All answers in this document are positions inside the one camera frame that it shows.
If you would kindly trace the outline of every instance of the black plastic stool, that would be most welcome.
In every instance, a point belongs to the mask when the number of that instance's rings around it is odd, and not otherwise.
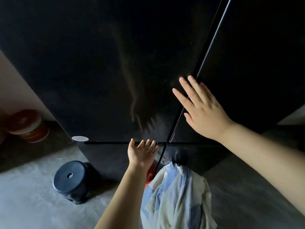
[[[70,161],[57,170],[53,187],[65,199],[77,205],[86,202],[87,194],[96,187],[99,179],[99,174],[90,163]]]

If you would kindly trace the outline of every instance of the black refrigerator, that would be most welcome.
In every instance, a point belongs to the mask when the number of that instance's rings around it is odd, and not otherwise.
[[[0,49],[104,177],[131,138],[203,173],[229,152],[186,123],[192,74],[263,132],[305,102],[304,0],[0,0]]]

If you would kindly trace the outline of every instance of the right hand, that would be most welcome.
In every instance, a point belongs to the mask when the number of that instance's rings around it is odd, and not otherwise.
[[[198,84],[191,75],[188,80],[193,88],[183,77],[179,82],[192,102],[173,88],[174,95],[189,112],[184,114],[186,121],[197,133],[219,142],[223,133],[235,122],[227,116],[206,85]]]

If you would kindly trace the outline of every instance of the plastic container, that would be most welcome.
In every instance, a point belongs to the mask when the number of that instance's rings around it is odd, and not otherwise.
[[[33,109],[25,109],[11,115],[4,123],[4,129],[30,143],[42,141],[50,132],[40,113]]]

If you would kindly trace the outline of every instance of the forearm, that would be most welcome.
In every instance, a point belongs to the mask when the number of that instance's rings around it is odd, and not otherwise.
[[[242,125],[233,125],[220,143],[250,165],[305,215],[305,155]]]
[[[145,183],[144,171],[128,167],[95,229],[137,228]]]

